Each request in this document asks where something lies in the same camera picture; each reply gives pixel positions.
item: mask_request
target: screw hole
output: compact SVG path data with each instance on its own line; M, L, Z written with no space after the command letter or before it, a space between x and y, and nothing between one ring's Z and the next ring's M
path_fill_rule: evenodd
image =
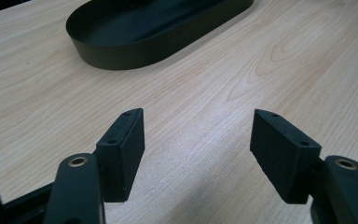
M347 170L357 170L358 169L357 165L351 161L338 159L338 160L336 160L336 164L344 169L347 169Z
M71 159L68 162L68 165L72 166L72 167L82 166L82 165L86 164L87 160L88 159L86 157L76 157L74 159Z
M308 142L300 142L301 145L303 145L304 147L308 147L310 145L310 143Z
M107 141L108 144L116 144L117 143L117 140L116 139L109 139Z

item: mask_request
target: wood grain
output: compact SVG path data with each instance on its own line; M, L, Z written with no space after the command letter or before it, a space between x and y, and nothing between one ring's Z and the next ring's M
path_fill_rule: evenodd
M255 0L172 57L106 71L65 31L86 0L0 11L0 194L54 180L92 152L125 110L145 110L146 151L130 199L108 223L311 223L287 205L249 151L255 108L293 122L322 158L358 161L358 1Z

